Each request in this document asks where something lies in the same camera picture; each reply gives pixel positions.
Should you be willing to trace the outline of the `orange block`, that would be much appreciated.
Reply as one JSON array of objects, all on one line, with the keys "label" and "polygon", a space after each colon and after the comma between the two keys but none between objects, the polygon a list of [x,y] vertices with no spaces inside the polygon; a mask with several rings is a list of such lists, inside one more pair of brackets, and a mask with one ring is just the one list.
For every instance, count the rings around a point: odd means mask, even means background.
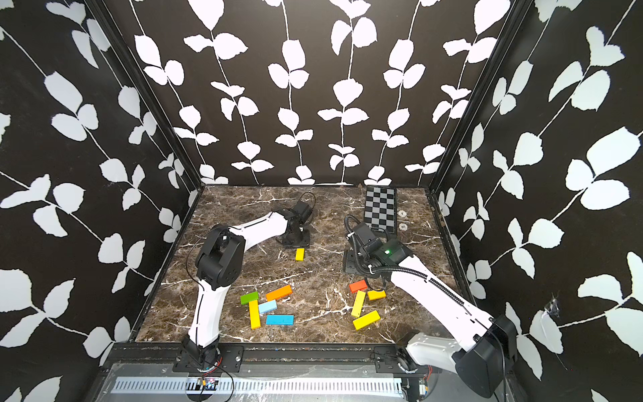
[{"label": "orange block", "polygon": [[266,301],[276,301],[292,294],[291,285],[283,286],[266,294]]}]

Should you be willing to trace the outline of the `light blue block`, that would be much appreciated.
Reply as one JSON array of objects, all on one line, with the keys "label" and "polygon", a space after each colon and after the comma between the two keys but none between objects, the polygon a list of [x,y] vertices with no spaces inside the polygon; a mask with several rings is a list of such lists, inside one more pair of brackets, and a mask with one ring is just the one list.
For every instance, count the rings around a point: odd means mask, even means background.
[{"label": "light blue block", "polygon": [[262,314],[270,313],[270,312],[276,311],[276,309],[277,309],[276,300],[272,300],[268,302],[266,301],[265,303],[261,303],[259,305],[259,314],[262,315]]}]

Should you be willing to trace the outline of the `green block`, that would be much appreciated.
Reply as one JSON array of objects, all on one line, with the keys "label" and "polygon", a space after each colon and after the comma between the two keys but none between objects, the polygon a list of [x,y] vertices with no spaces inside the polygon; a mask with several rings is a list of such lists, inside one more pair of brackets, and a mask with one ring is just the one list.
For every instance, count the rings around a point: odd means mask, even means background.
[{"label": "green block", "polygon": [[260,295],[257,291],[253,291],[251,293],[244,294],[239,297],[239,302],[241,305],[248,305],[250,302],[256,302],[260,299]]}]

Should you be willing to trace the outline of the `long yellow block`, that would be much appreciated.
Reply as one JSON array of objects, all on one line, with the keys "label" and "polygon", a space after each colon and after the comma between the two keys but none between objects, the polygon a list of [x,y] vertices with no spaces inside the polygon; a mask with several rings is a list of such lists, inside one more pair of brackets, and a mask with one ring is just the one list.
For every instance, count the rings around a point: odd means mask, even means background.
[{"label": "long yellow block", "polygon": [[249,322],[253,330],[261,326],[261,317],[259,310],[259,303],[257,300],[252,300],[248,303],[249,306]]}]

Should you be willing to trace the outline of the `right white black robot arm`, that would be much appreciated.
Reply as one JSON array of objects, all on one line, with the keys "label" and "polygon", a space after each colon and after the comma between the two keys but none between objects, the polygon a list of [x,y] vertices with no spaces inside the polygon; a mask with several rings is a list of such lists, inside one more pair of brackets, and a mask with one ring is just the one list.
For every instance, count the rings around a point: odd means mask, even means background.
[{"label": "right white black robot arm", "polygon": [[517,361],[517,327],[509,318],[494,318],[467,301],[399,240],[383,241],[352,215],[346,217],[344,226],[358,272],[391,281],[450,333],[450,338],[411,335],[396,352],[403,371],[428,366],[455,373],[483,398],[494,396],[499,386],[507,386],[507,375]]}]

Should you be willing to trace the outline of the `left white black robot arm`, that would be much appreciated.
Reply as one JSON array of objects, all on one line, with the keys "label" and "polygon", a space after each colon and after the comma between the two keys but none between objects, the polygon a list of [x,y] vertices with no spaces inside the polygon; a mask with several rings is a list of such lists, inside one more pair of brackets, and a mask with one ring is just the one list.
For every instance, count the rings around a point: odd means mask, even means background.
[{"label": "left white black robot arm", "polygon": [[309,246],[310,231],[305,225],[313,208],[299,200],[291,208],[271,211],[245,224],[218,224],[211,229],[196,257],[199,296],[193,323],[182,341],[183,351],[203,370],[219,361],[224,298],[242,271],[244,253],[273,237],[285,247]]}]

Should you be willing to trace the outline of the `red block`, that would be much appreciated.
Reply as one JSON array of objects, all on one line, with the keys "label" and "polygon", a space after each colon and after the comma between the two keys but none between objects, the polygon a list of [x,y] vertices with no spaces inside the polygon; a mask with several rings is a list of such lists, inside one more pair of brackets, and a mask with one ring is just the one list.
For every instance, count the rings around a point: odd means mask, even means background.
[{"label": "red block", "polygon": [[351,293],[356,293],[358,291],[367,291],[368,285],[365,280],[356,281],[349,285],[349,290],[351,291]]}]

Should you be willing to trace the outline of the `black white checkerboard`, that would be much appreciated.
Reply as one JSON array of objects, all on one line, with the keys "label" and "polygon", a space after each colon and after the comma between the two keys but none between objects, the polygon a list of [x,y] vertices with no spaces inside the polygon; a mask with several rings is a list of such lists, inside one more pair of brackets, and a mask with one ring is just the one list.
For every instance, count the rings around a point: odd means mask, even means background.
[{"label": "black white checkerboard", "polygon": [[366,188],[364,222],[375,233],[397,235],[397,190],[389,187]]}]

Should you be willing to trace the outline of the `small yellow block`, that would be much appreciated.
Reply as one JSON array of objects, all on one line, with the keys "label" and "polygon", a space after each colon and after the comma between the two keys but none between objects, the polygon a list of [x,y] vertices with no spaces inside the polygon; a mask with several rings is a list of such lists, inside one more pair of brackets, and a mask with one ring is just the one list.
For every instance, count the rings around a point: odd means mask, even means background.
[{"label": "small yellow block", "polygon": [[382,290],[382,291],[368,291],[367,295],[368,295],[368,300],[371,301],[371,302],[386,298],[386,292],[384,290]]}]

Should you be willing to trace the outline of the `cyan block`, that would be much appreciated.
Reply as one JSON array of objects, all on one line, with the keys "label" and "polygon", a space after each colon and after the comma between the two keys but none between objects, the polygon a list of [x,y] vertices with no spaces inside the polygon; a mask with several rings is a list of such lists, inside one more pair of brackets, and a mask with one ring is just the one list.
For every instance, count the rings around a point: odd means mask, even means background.
[{"label": "cyan block", "polygon": [[271,314],[266,317],[266,325],[273,326],[292,326],[294,324],[293,315],[275,315]]}]

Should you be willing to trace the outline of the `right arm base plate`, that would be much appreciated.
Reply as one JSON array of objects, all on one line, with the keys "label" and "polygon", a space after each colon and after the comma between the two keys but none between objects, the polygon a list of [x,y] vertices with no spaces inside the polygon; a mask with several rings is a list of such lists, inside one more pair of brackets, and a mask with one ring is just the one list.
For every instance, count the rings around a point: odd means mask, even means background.
[{"label": "right arm base plate", "polygon": [[442,373],[440,368],[416,364],[408,353],[392,344],[374,347],[370,358],[379,374],[392,374],[398,377],[425,377]]}]

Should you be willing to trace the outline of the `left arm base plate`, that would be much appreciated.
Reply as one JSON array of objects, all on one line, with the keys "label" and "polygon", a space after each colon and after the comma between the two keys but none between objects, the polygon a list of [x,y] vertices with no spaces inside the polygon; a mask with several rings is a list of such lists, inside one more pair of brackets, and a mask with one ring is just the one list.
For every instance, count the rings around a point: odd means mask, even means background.
[{"label": "left arm base plate", "polygon": [[204,362],[200,363],[197,358],[193,358],[186,350],[181,348],[172,371],[174,373],[202,375],[213,369],[218,363],[223,370],[229,373],[238,373],[243,354],[244,348],[242,346],[220,343],[216,349],[209,350],[206,353]]}]

